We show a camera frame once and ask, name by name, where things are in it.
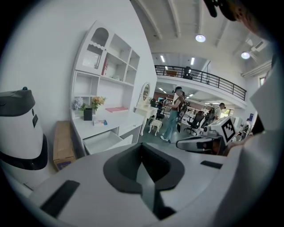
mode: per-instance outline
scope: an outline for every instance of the black rectangular slot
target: black rectangular slot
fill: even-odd
[[[50,216],[56,218],[79,185],[80,183],[73,180],[65,181],[64,184],[61,185],[61,187],[48,198],[40,209],[48,213]]]
[[[203,161],[200,164],[201,165],[206,165],[206,166],[209,166],[209,167],[212,167],[212,168],[218,168],[218,169],[221,169],[221,167],[223,165],[223,164],[216,163],[216,162],[211,162],[211,161]]]
[[[37,115],[35,115],[34,118],[32,119],[32,124],[34,125],[34,127],[36,126],[37,120],[38,120],[38,117]]]

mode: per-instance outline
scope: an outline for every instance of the white bookshelf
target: white bookshelf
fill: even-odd
[[[129,109],[139,60],[129,44],[96,21],[77,53],[71,103],[82,97],[84,103],[90,105],[93,96],[103,96],[107,99],[102,108],[123,106]],[[78,118],[83,112],[71,110],[71,115]]]

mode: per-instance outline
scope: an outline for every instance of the black railing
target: black railing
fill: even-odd
[[[246,90],[240,86],[225,80],[221,77],[215,76],[210,73],[206,73],[196,69],[188,69],[178,66],[155,66],[156,74],[160,76],[174,76],[188,80],[193,80],[201,83],[217,87],[221,90],[227,91],[230,94],[245,100]]]

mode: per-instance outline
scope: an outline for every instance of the flower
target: flower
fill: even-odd
[[[72,110],[79,110],[84,105],[83,98],[78,97],[72,102]]]
[[[94,96],[92,97],[92,108],[97,110],[100,105],[105,104],[106,97]]]

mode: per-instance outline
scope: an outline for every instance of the cardboard box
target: cardboard box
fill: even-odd
[[[53,144],[53,162],[58,170],[76,161],[69,121],[58,121]]]

